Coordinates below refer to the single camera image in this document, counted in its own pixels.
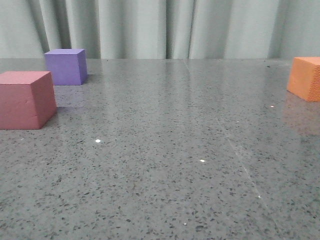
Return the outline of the orange foam block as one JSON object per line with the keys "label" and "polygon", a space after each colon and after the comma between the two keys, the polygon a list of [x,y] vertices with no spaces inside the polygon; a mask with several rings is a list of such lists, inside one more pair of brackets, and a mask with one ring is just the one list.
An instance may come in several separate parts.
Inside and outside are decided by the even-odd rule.
{"label": "orange foam block", "polygon": [[294,57],[287,90],[307,102],[319,102],[320,58]]}

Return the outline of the pale green curtain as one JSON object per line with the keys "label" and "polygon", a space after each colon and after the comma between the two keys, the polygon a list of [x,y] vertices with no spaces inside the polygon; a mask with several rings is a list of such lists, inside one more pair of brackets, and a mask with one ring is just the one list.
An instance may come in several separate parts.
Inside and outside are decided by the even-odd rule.
{"label": "pale green curtain", "polygon": [[290,59],[320,54],[317,0],[3,0],[0,56]]}

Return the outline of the purple foam block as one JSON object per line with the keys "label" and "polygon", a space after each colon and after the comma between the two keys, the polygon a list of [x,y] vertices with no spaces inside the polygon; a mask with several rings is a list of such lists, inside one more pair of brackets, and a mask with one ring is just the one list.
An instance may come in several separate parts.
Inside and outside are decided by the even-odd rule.
{"label": "purple foam block", "polygon": [[54,85],[82,85],[88,77],[85,49],[54,49],[44,59]]}

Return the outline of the pink foam block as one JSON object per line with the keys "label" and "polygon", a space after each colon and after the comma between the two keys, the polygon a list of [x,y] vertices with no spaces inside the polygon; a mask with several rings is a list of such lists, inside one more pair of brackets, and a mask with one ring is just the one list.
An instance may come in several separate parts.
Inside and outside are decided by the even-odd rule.
{"label": "pink foam block", "polygon": [[0,74],[0,128],[38,130],[56,113],[49,71],[6,71]]}

